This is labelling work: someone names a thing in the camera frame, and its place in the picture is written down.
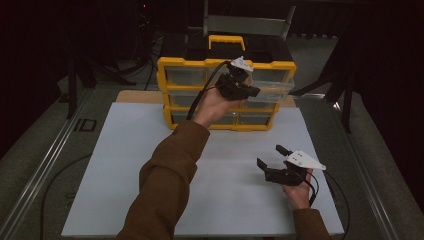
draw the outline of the yellow frame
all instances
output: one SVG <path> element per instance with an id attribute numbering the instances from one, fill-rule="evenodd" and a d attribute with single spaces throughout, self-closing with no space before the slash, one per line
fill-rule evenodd
<path id="1" fill-rule="evenodd" d="M 177 123 L 174 123 L 172 121 L 171 112 L 172 111 L 187 111 L 189 110 L 189 107 L 180 107 L 180 106 L 171 106 L 170 105 L 170 98 L 169 98 L 169 91 L 201 91 L 203 89 L 203 86 L 190 86 L 190 85 L 173 85 L 168 84 L 168 81 L 166 79 L 166 67 L 187 67 L 187 68 L 193 68 L 193 67 L 199 67 L 199 68 L 213 68 L 218 66 L 223 61 L 226 61 L 229 59 L 205 59 L 204 61 L 190 61 L 185 60 L 183 58 L 173 58 L 173 57 L 161 57 L 158 60 L 158 72 L 157 72 L 157 80 L 160 90 L 163 93 L 163 99 L 164 99 L 164 108 L 163 108 L 163 114 L 164 118 L 168 124 L 168 127 L 170 129 L 175 129 L 177 126 Z M 292 61 L 274 61 L 271 63 L 254 63 L 250 60 L 246 60 L 247 64 L 253 67 L 253 69 L 272 69 L 272 70 L 288 70 L 288 74 L 286 75 L 283 82 L 288 82 L 291 78 L 293 78 L 295 72 L 296 72 L 296 65 Z M 245 108 L 242 106 L 239 106 L 238 108 L 230 109 L 229 112 L 235 112 L 237 113 L 237 117 L 235 119 L 234 124 L 214 124 L 211 125 L 210 129 L 228 129 L 228 130 L 236 130 L 236 131 L 253 131 L 253 130 L 259 130 L 259 131 L 266 131 L 269 130 L 272 127 L 272 122 L 275 116 L 275 113 L 279 111 L 279 108 L 281 106 L 281 103 L 276 103 L 273 108 L 265 108 L 265 109 L 259 109 L 259 108 Z M 260 125 L 260 124 L 238 124 L 238 117 L 239 113 L 271 113 L 271 116 L 269 118 L 269 121 L 267 124 Z"/>

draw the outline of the wrist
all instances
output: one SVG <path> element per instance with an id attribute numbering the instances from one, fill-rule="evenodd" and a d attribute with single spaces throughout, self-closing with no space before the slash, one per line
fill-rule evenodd
<path id="1" fill-rule="evenodd" d="M 196 114 L 192 121 L 203 126 L 206 129 L 208 129 L 209 126 L 211 125 L 210 121 L 207 118 L 199 114 Z"/>

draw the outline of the yellow handle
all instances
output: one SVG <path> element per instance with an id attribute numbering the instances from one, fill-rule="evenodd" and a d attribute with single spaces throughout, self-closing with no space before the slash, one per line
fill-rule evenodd
<path id="1" fill-rule="evenodd" d="M 243 51 L 246 50 L 246 48 L 244 47 L 243 38 L 240 37 L 240 36 L 210 35 L 209 36 L 209 49 L 212 48 L 212 42 L 240 43 Z"/>

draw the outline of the table surface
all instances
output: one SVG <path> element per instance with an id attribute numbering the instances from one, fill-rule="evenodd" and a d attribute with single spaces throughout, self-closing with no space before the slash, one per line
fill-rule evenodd
<path id="1" fill-rule="evenodd" d="M 140 103 L 157 103 L 160 99 L 158 92 L 119 94 L 97 141 L 63 236 L 115 236 L 122 228 L 128 207 L 138 193 L 138 171 L 148 160 L 140 156 L 150 156 L 171 133 L 162 117 L 162 104 Z M 282 156 L 274 150 L 276 144 L 303 150 L 318 159 L 300 110 L 291 98 L 286 104 L 292 107 L 280 109 L 269 131 L 211 131 L 176 236 L 294 234 L 291 209 L 281 187 L 266 182 L 256 166 L 256 158 L 260 157 L 271 168 L 283 168 Z M 330 233 L 342 233 L 323 173 L 315 171 L 314 175 L 320 188 L 314 208 L 321 211 Z"/>

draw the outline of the plastic drawer organizer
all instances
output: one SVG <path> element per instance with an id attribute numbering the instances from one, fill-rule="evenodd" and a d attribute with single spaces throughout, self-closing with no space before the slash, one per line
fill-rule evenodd
<path id="1" fill-rule="evenodd" d="M 168 127 L 174 129 L 186 119 L 197 94 L 220 63 L 240 56 L 254 69 L 245 83 L 261 91 L 257 97 L 249 97 L 230 109 L 210 129 L 269 130 L 275 113 L 294 87 L 296 65 L 281 38 L 263 35 L 167 35 L 158 60 L 157 79 Z M 227 72 L 225 66 L 221 67 L 210 86 Z"/>

